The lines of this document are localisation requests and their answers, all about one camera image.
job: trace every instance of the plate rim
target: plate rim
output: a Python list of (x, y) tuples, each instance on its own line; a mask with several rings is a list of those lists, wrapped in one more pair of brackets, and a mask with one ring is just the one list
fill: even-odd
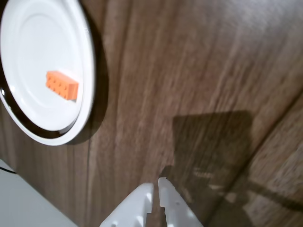
[[(13, 1), (20, 1), (20, 0), (9, 0), (6, 4), (6, 7), (3, 11), (2, 18), (5, 16), (6, 8), (9, 4), (12, 4)], [(29, 137), (32, 139), (50, 146), (59, 146), (62, 144), (66, 144), (67, 142), (71, 141), (75, 138), (80, 131), (85, 126), (87, 120), (89, 119), (89, 115), (91, 113), (91, 109), (93, 106), (94, 96), (95, 96), (95, 76), (96, 76), (96, 60), (95, 60), (95, 52), (94, 52), (94, 44), (92, 40), (92, 34), (89, 27), (88, 20), (82, 9), (82, 6), (78, 0), (61, 0), (64, 3), (64, 6), (68, 8), (69, 13), (72, 15), (71, 20), (77, 19), (75, 23), (77, 30), (79, 31), (80, 42), (82, 42), (83, 47), (83, 57), (85, 60), (85, 64), (83, 66), (83, 98), (80, 107), (80, 111), (78, 117), (72, 123), (70, 129), (63, 133), (61, 136), (57, 138), (44, 138), (38, 136), (31, 132), (27, 127), (25, 127), (20, 120), (15, 116), (13, 111), (11, 110), (10, 106), (6, 102), (6, 99), (2, 92), (0, 92), (0, 98), (8, 111), (11, 118), (14, 122), (18, 125), (18, 127), (25, 132)]]

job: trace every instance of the orange lego brick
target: orange lego brick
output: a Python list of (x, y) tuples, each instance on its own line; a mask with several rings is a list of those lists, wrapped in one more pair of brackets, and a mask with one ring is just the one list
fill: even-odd
[(58, 71), (47, 72), (46, 86), (66, 100), (77, 99), (78, 83)]

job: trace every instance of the wood grain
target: wood grain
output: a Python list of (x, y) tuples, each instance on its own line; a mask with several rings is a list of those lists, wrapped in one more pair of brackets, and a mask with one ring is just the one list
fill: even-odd
[[(81, 3), (97, 61), (88, 124), (71, 143), (48, 147), (27, 137), (1, 106), (0, 158), (79, 226), (99, 226), (144, 182), (155, 184), (147, 226), (164, 226), (159, 176), (212, 225), (222, 195), (251, 157), (275, 157), (274, 147), (260, 146), (282, 130), (280, 122), (302, 93), (303, 2)], [(276, 160), (270, 165), (273, 175), (283, 171)], [(287, 212), (292, 218), (280, 226), (302, 216)], [(251, 226), (262, 221), (254, 212), (243, 220)]]
[(303, 95), (224, 195), (209, 226), (301, 226), (302, 173)]

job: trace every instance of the white plate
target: white plate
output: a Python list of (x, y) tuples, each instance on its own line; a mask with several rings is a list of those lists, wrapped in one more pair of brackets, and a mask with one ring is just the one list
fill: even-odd
[[(1, 22), (0, 52), (9, 89), (23, 113), (48, 131), (46, 139), (28, 130), (0, 97), (18, 126), (48, 145), (72, 140), (84, 127), (93, 102), (95, 62), (89, 25), (77, 0), (9, 0)], [(46, 73), (61, 71), (79, 83), (76, 101), (45, 86)]]

